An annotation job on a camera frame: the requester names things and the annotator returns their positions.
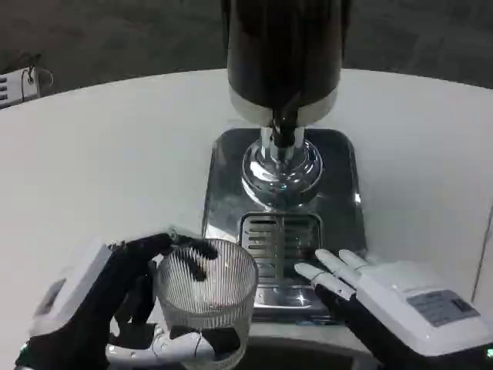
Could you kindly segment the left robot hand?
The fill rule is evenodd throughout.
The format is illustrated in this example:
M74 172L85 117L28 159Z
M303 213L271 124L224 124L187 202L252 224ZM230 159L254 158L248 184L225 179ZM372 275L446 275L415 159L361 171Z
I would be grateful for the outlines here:
M31 335L15 361L17 369L107 369L106 346L110 321L127 293L150 268L149 262L166 256L178 247L189 247L207 260L217 251L207 241L168 233L123 241L109 248L109 256L91 264L97 272L86 271L74 292L81 296L75 307L55 329Z

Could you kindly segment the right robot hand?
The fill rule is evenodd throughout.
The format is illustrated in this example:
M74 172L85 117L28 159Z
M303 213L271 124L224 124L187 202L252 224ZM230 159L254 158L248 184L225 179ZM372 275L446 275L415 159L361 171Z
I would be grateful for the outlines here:
M320 266L295 271L381 369L492 367L491 322L423 264L372 264L349 250L315 256Z

